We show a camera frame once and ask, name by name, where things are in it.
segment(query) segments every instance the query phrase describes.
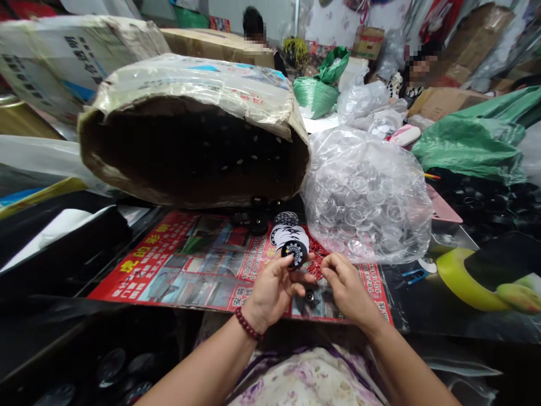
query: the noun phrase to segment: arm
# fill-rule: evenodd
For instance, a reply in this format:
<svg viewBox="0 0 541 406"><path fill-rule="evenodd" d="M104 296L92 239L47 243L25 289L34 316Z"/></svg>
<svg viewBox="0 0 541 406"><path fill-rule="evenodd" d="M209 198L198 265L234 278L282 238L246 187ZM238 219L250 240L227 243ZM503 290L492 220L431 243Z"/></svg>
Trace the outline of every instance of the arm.
<svg viewBox="0 0 541 406"><path fill-rule="evenodd" d="M336 305L367 336L394 405L460 406L447 387L383 317L362 284L358 269L340 254L323 260L321 272Z"/></svg>
<svg viewBox="0 0 541 406"><path fill-rule="evenodd" d="M242 315L259 334L276 323L294 294L305 295L300 281L314 283L312 275L289 272L293 255L276 258L262 270ZM137 406L218 405L234 389L255 350L256 341L231 317L211 338L201 344L165 375L138 401Z"/></svg>

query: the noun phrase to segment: hand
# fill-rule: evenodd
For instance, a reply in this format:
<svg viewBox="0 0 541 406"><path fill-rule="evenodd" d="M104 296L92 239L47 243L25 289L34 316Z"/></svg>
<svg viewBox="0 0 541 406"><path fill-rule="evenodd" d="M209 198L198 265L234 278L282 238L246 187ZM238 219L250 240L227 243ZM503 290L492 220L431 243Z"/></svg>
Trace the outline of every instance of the hand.
<svg viewBox="0 0 541 406"><path fill-rule="evenodd" d="M308 254L307 261L313 259L314 254ZM316 278L309 273L290 272L287 268L292 261L293 255L288 255L269 262L259 272L254 289L242 307L242 315L259 334L282 317L294 295L303 297L306 294L300 282L316 283Z"/></svg>
<svg viewBox="0 0 541 406"><path fill-rule="evenodd" d="M387 322L362 283L359 270L342 255L325 257L321 273L332 287L338 309L367 335L377 333Z"/></svg>

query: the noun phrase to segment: red poster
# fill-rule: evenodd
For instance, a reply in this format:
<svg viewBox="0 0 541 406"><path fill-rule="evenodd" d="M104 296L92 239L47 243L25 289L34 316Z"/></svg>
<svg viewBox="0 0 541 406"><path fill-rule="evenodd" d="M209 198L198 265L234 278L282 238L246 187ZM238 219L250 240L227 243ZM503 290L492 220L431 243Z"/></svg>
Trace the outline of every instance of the red poster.
<svg viewBox="0 0 541 406"><path fill-rule="evenodd" d="M233 312L252 292L276 248L268 235L251 236L227 217L173 211L88 296L91 299L198 307ZM376 265L363 265L365 285L393 323ZM294 298L286 317L344 322L325 279L315 300Z"/></svg>

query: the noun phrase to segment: black fabric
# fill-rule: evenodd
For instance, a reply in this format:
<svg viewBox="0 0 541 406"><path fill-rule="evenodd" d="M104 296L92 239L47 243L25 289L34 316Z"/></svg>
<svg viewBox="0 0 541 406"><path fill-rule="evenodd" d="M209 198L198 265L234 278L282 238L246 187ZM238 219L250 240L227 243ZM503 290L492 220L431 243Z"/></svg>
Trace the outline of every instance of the black fabric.
<svg viewBox="0 0 541 406"><path fill-rule="evenodd" d="M286 72L286 66L283 63L283 59L280 56L279 52L274 53L274 68L280 72L283 73L283 75L287 78L287 72Z"/></svg>

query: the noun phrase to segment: cardboard box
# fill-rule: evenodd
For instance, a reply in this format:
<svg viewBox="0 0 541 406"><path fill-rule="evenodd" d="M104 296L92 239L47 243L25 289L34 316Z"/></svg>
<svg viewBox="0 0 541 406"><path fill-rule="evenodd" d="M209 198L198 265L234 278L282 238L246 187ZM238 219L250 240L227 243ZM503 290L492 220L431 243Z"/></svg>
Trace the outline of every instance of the cardboard box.
<svg viewBox="0 0 541 406"><path fill-rule="evenodd" d="M484 94L452 87L431 87L424 90L411 106L407 116L420 114L424 118L438 121L448 114L464 110L490 100Z"/></svg>
<svg viewBox="0 0 541 406"><path fill-rule="evenodd" d="M100 86L77 130L98 178L159 205L290 198L310 165L291 83L247 64L164 54L128 65Z"/></svg>
<svg viewBox="0 0 541 406"><path fill-rule="evenodd" d="M359 26L355 35L352 56L377 60L383 44L385 30L380 28Z"/></svg>
<svg viewBox="0 0 541 406"><path fill-rule="evenodd" d="M274 52L234 34L209 29L164 28L171 52L274 69Z"/></svg>
<svg viewBox="0 0 541 406"><path fill-rule="evenodd" d="M471 12L455 33L441 60L431 67L431 84L460 87L477 69L515 17L513 12L494 3Z"/></svg>
<svg viewBox="0 0 541 406"><path fill-rule="evenodd" d="M0 72L17 95L75 124L116 69L169 52L153 22L60 16L0 24Z"/></svg>

